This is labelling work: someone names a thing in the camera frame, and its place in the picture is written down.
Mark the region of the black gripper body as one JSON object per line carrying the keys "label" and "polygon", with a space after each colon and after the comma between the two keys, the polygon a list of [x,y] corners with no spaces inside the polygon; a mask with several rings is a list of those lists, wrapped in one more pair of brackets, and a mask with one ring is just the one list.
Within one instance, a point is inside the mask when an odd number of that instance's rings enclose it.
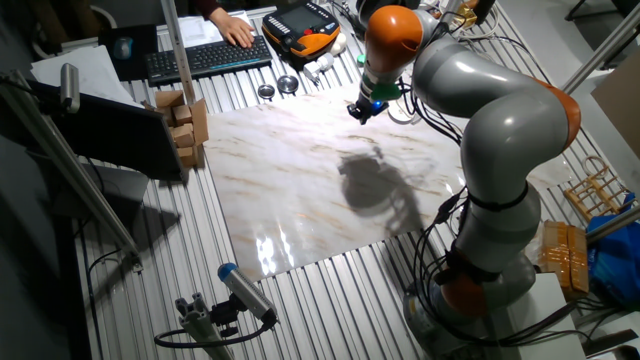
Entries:
{"label": "black gripper body", "polygon": [[361,118],[375,117],[386,110],[388,106],[387,101],[370,100],[363,94],[360,94],[356,101],[356,108],[359,110]]}

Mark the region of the bare person hand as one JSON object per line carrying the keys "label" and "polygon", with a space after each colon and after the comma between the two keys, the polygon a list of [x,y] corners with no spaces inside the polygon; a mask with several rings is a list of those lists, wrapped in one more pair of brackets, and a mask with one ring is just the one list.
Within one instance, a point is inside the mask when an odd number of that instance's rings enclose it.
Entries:
{"label": "bare person hand", "polygon": [[242,19],[232,17],[223,8],[217,8],[209,15],[209,20],[231,45],[238,45],[242,48],[252,47],[254,28]]}

